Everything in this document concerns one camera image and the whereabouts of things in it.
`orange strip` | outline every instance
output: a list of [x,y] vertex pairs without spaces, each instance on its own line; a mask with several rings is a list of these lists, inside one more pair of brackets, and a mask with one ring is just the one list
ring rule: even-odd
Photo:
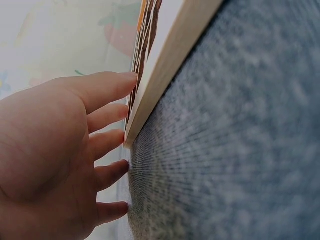
[[138,26],[137,26],[137,31],[138,32],[141,29],[142,21],[144,19],[146,4],[147,4],[147,0],[142,0],[141,9],[140,9],[140,16],[139,16]]

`wooden frame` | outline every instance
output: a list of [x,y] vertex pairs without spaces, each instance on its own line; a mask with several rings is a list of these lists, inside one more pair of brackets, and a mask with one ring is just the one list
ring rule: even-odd
[[223,0],[144,0],[127,98],[124,147],[130,148]]

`finger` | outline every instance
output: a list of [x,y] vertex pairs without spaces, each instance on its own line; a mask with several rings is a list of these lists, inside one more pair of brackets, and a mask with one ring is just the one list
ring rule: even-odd
[[89,133],[93,133],[106,126],[119,122],[128,116],[128,106],[124,104],[108,104],[93,113],[88,118]]
[[104,133],[97,133],[89,138],[89,148],[93,154],[93,160],[99,160],[107,153],[119,147],[125,138],[124,131],[120,129]]
[[129,170],[126,160],[117,161],[109,166],[98,166],[95,168],[97,179],[97,192],[105,190],[115,184]]
[[97,226],[122,218],[128,213],[129,209],[128,204],[124,201],[113,203],[97,202],[96,207],[98,212]]
[[87,114],[128,96],[137,84],[137,74],[99,72],[87,76],[59,78],[52,82],[72,91],[84,103]]

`blue fabric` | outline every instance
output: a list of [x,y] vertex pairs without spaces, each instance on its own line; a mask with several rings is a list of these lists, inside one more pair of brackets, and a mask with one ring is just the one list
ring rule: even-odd
[[319,240],[319,156],[320,1],[229,0],[134,143],[118,238]]

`fingernail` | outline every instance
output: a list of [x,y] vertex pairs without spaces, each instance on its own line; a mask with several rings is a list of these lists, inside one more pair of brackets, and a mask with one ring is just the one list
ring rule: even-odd
[[131,78],[136,78],[138,76],[135,72],[124,72],[122,74]]

